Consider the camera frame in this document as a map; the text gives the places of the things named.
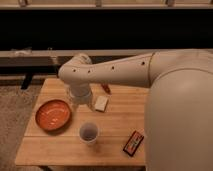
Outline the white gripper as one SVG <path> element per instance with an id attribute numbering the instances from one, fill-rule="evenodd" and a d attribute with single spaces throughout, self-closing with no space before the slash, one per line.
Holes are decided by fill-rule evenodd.
<path id="1" fill-rule="evenodd" d="M 93 93 L 89 84 L 70 85 L 67 89 L 70 101 L 75 105 L 92 105 Z"/>

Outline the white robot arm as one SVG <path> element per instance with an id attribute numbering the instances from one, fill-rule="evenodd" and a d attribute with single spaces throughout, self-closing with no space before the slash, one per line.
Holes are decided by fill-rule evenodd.
<path id="1" fill-rule="evenodd" d="M 144 87 L 147 171 L 213 171 L 213 53 L 159 51 L 94 64 L 78 54 L 59 69 L 73 100 L 92 83 Z"/>

